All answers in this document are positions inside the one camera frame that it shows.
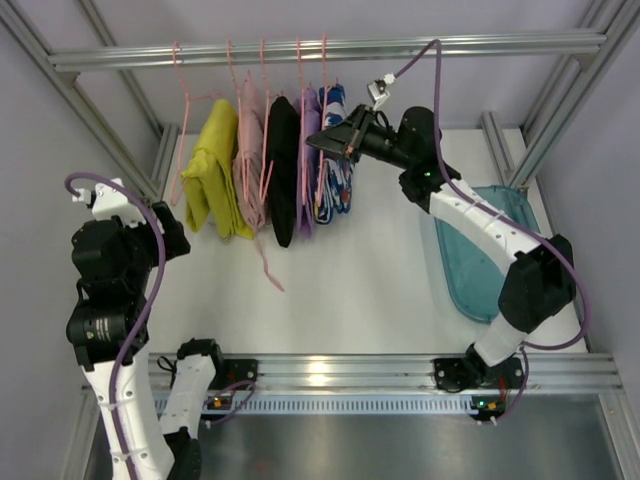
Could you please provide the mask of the pink hanger of blue trousers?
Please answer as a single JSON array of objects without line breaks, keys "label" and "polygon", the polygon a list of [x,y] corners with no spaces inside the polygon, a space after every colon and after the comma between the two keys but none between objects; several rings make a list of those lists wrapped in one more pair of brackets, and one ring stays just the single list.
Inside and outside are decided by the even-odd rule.
[{"label": "pink hanger of blue trousers", "polygon": [[[324,130],[327,126],[327,105],[328,105],[328,94],[331,87],[329,86],[329,77],[327,73],[326,67],[326,58],[327,58],[327,35],[324,34],[322,37],[322,45],[321,45],[321,63],[322,63],[322,80],[323,87],[319,95],[321,96],[321,106],[322,106],[322,118],[321,118],[321,129]],[[321,211],[323,209],[329,210],[337,203],[338,199],[338,184],[335,178],[334,165],[331,163],[331,160],[325,157],[324,152],[320,152],[319,156],[319,168],[318,168],[318,179],[317,179],[317,192],[315,198],[315,207],[314,213],[316,216],[322,216]]]}]

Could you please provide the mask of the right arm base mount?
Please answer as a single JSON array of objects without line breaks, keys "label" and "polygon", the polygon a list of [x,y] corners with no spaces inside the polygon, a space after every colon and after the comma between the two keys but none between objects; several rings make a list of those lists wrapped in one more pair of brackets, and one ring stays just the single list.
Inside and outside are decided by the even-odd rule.
[{"label": "right arm base mount", "polygon": [[459,393],[470,389],[518,389],[524,380],[521,361],[512,356],[504,362],[486,366],[480,359],[466,356],[439,357],[433,362],[438,390]]}]

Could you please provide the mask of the blue patterned trousers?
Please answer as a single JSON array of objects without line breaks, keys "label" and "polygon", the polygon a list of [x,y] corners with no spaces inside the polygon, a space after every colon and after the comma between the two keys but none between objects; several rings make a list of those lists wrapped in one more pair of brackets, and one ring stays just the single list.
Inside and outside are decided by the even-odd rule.
[{"label": "blue patterned trousers", "polygon": [[[346,91],[340,83],[332,85],[329,90],[327,110],[327,126],[325,129],[340,123],[348,114],[346,108]],[[335,214],[347,214],[351,210],[354,165],[344,160],[330,160],[334,165],[335,178],[338,184],[338,199],[337,203],[329,210],[323,209],[321,211],[322,216],[316,216],[314,213],[317,224],[329,224]]]}]

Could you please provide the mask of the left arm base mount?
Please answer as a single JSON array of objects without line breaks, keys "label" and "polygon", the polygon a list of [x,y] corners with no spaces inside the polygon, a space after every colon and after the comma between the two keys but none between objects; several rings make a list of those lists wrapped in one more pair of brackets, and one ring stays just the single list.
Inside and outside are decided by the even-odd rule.
[{"label": "left arm base mount", "polygon": [[[160,356],[156,360],[157,367],[171,376],[170,386],[175,383],[177,375],[177,361],[172,361],[166,356]],[[209,385],[210,390],[219,391],[232,384],[244,380],[255,381],[258,375],[259,363],[256,359],[240,358],[225,360],[221,367],[216,368],[216,376]]]}]

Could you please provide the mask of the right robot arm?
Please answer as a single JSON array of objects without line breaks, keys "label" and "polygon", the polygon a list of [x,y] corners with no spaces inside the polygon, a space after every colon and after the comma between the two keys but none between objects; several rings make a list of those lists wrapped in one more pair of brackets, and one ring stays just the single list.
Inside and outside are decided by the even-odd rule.
[{"label": "right robot arm", "polygon": [[441,131],[430,109],[409,108],[396,129],[380,124],[379,117],[360,105],[305,142],[333,160],[356,163],[367,156],[399,168],[401,190],[411,203],[489,257],[504,277],[499,314],[466,356],[496,367],[575,300],[571,244],[561,235],[546,239],[526,229],[480,197],[444,162]]}]

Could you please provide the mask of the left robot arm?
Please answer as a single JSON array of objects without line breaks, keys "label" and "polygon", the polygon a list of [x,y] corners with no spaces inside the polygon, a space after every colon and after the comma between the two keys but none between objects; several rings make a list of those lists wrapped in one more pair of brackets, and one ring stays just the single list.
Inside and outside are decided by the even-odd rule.
[{"label": "left robot arm", "polygon": [[92,387],[109,442],[115,479],[197,479],[206,393],[222,361],[212,339],[191,339],[177,352],[175,379],[162,413],[149,377],[145,291],[158,265],[155,229],[119,217],[85,223],[72,237],[80,273],[78,301],[66,327]]}]

